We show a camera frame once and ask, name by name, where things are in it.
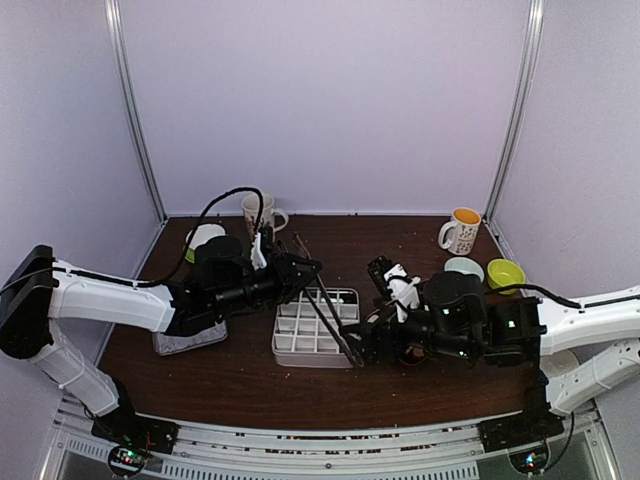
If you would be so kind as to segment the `white divided tin box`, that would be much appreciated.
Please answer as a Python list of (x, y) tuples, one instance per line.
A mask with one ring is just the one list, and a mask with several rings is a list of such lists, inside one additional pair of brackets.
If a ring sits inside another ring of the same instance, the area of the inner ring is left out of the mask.
[[(312, 287), (309, 290), (314, 302), (337, 333), (338, 326), (319, 289)], [(328, 288), (327, 291), (342, 324), (359, 323), (360, 305), (357, 291), (350, 288)], [(303, 293), (297, 300), (278, 305), (271, 349), (276, 364), (283, 367), (352, 367)]]

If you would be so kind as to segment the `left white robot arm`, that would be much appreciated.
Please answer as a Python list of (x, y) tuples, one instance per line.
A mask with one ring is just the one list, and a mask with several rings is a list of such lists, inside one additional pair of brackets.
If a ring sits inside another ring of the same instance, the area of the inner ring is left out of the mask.
[(178, 282), (109, 277), (56, 261), (38, 245), (1, 289), (1, 350), (36, 364), (79, 399), (123, 444), (144, 433), (124, 389), (88, 364), (56, 325), (58, 319), (139, 327), (191, 337), (247, 309), (286, 304), (321, 271), (316, 260), (273, 246), (258, 234), (251, 252), (230, 235), (196, 248), (191, 272)]

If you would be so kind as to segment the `bunny print tin lid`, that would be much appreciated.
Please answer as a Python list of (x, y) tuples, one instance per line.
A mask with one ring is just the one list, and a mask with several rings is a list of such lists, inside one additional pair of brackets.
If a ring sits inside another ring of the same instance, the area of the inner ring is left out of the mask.
[(153, 349), (160, 356), (184, 353), (200, 347), (220, 343), (228, 337), (227, 322), (223, 321), (188, 337), (152, 334)]

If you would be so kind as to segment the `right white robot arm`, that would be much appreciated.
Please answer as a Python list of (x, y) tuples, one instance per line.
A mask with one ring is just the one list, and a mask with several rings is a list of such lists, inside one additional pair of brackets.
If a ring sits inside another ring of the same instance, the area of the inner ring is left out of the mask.
[(446, 271), (422, 282), (388, 272), (375, 278), (385, 304), (340, 328), (364, 364), (416, 364), (449, 355), (497, 367), (539, 365), (534, 403), (513, 419), (519, 440), (535, 440), (583, 403), (639, 372), (639, 290), (569, 300), (534, 286), (532, 296), (490, 304), (473, 274)]

